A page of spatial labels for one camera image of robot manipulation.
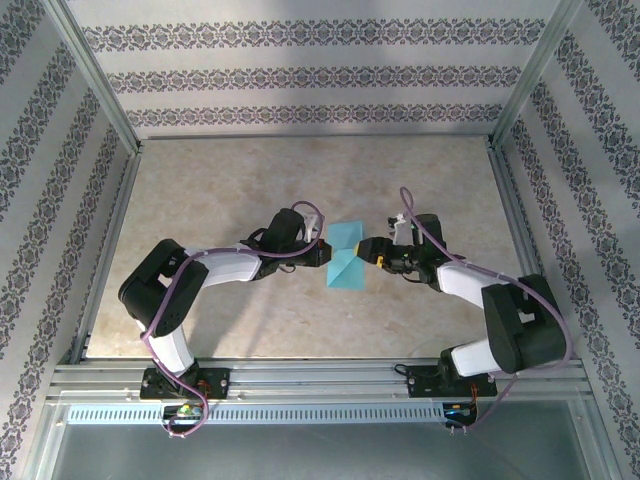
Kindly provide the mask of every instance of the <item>beige floor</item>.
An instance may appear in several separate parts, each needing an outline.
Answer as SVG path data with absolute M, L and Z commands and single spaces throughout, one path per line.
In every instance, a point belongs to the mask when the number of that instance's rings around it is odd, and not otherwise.
M 308 199 L 328 223 L 363 220 L 386 235 L 409 187 L 417 213 L 440 216 L 453 252 L 519 273 L 481 138 L 321 137 L 146 144 L 88 355 L 146 356 L 117 300 L 122 281 L 162 238 L 226 246 Z M 326 270 L 203 290 L 184 323 L 194 353 L 224 357 L 438 356 L 484 336 L 482 312 L 371 266 L 366 291 L 326 287 Z

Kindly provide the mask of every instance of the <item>perforated metal strip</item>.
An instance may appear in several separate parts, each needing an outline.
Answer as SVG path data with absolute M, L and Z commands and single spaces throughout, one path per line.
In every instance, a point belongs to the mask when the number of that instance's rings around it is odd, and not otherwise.
M 162 405 L 73 405 L 67 422 L 75 425 L 150 425 L 162 419 Z M 442 404 L 405 405 L 213 405 L 207 423 L 293 425 L 349 423 L 425 423 L 445 420 Z M 185 418 L 177 423 L 191 423 Z

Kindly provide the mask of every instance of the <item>black mounting bracket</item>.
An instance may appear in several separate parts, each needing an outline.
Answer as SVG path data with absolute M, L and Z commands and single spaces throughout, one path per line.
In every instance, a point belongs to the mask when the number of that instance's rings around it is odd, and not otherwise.
M 196 368 L 194 369 L 194 378 L 190 378 L 188 383 L 206 394 L 207 398 L 224 400 L 229 392 L 230 373 L 231 370 L 228 368 Z M 144 371 L 140 387 L 140 400 L 191 398 L 197 397 L 190 391 L 175 386 L 157 368 L 150 367 Z
M 437 365 L 407 365 L 403 375 L 407 378 L 410 398 L 470 397 L 473 385 L 477 388 L 478 397 L 495 397 L 498 394 L 495 382 L 487 374 L 447 382 Z

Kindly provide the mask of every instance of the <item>robotic arm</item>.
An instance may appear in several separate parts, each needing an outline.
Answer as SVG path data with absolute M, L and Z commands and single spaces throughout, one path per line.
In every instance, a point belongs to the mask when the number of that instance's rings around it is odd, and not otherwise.
M 417 215 L 416 219 L 446 248 L 436 215 Z M 564 333 L 540 303 L 514 285 L 451 261 L 404 215 L 390 218 L 389 226 L 394 228 L 393 240 L 365 239 L 358 245 L 357 255 L 388 273 L 458 296 L 484 310 L 487 338 L 444 350 L 438 365 L 442 382 L 457 382 L 499 370 L 516 373 L 563 357 L 567 347 Z M 407 277 L 412 273 L 417 273 L 418 279 Z M 542 276 L 529 275 L 519 281 L 557 310 Z
M 149 337 L 157 359 L 177 378 L 197 386 L 202 380 L 201 372 L 187 345 L 182 322 L 198 292 L 202 288 L 226 282 L 261 280 L 284 266 L 324 265 L 331 259 L 331 246 L 322 239 L 318 239 L 305 253 L 295 255 L 295 252 L 311 245 L 319 221 L 318 215 L 303 215 L 293 209 L 283 208 L 268 228 L 256 230 L 247 240 L 229 249 L 231 251 L 228 253 L 201 256 L 189 263 L 177 280 L 160 322 Z M 203 250 L 185 249 L 172 239 L 162 240 L 122 284 L 118 298 L 143 332 L 150 328 L 160 308 L 168 290 L 166 283 L 173 279 L 187 258 L 199 251 Z M 251 251 L 273 253 L 281 257 L 284 256 L 282 254 L 295 256 L 273 258 L 252 254 Z M 189 396 L 170 378 L 164 377 L 165 390 L 172 391 L 176 397 Z

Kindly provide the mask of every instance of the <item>floral patterned wall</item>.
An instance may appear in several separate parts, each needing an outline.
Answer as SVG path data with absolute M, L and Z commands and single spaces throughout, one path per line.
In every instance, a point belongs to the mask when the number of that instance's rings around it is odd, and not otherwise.
M 0 1 L 0 479 L 21 478 L 129 154 L 37 0 Z
M 557 0 L 68 0 L 141 138 L 490 133 Z
M 586 1 L 504 145 L 623 478 L 640 478 L 640 10 Z

